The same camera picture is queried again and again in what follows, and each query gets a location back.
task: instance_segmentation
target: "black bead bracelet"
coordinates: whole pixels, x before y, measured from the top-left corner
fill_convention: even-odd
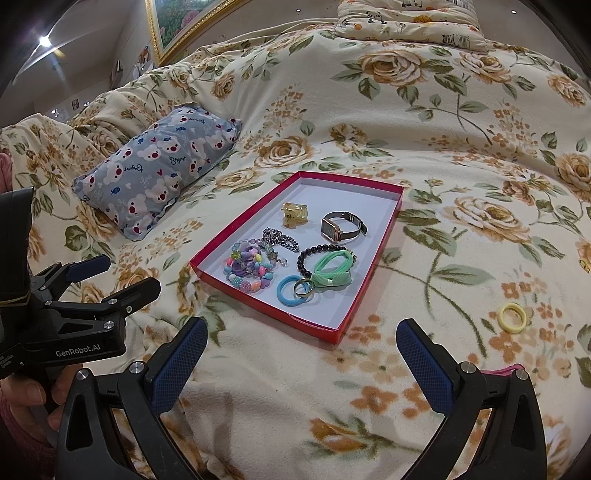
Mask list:
[[[297,269],[300,271],[301,276],[305,277],[305,278],[310,278],[312,276],[312,272],[310,270],[306,270],[306,267],[304,266],[304,260],[306,259],[306,257],[308,255],[322,253],[322,252],[334,252],[337,250],[347,250],[347,249],[345,247],[341,247],[339,245],[332,245],[332,244],[331,245],[329,245],[329,244],[316,245],[315,247],[306,248],[306,250],[304,250],[302,253],[300,253],[300,256],[297,258]]]

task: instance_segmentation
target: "blanket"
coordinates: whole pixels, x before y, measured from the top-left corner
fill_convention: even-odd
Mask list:
[[[192,315],[207,321],[207,349],[165,416],[201,472],[400,478],[441,422],[395,344],[398,322],[413,317],[458,361],[525,366],[543,416],[548,478],[557,479],[591,431],[591,98],[582,79],[522,47],[495,43],[480,54],[347,40],[336,23],[201,47],[100,95],[71,125],[36,115],[3,129],[15,188],[37,188],[31,267],[109,255],[109,272],[69,289],[67,298],[82,301],[149,275],[160,280],[160,298],[128,319],[126,355],[93,364],[95,373],[149,358]],[[126,241],[70,182],[188,101],[242,118],[242,136],[155,231]],[[337,346],[224,296],[188,265],[300,170],[405,187],[387,249]],[[510,301],[528,316],[517,335],[496,318]],[[137,448],[133,455],[149,475]]]
[[[338,15],[344,38],[488,49],[472,0],[341,0]]]

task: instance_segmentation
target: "mint green hair tie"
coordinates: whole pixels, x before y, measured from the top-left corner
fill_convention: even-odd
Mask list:
[[[336,257],[345,257],[345,261],[335,270],[324,272],[323,269],[328,263]],[[321,258],[314,266],[314,272],[310,277],[315,287],[341,287],[351,283],[351,267],[355,259],[348,250],[338,250],[331,252]]]

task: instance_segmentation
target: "pillow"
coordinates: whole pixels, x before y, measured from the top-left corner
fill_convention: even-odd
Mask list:
[[[336,34],[488,51],[472,0],[341,0]]]
[[[183,187],[215,167],[232,149],[242,122],[229,121],[195,103],[173,110],[133,137],[72,189],[103,211],[130,240],[154,228]]]

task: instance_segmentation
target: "metal ring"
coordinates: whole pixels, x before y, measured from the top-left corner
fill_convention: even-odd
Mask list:
[[[300,285],[303,285],[304,283],[310,284],[309,291],[304,292],[304,293],[298,293],[297,287],[299,287]],[[306,298],[310,297],[312,294],[314,294],[314,282],[312,282],[309,278],[299,279],[297,282],[295,282],[294,293],[301,299],[306,299]]]

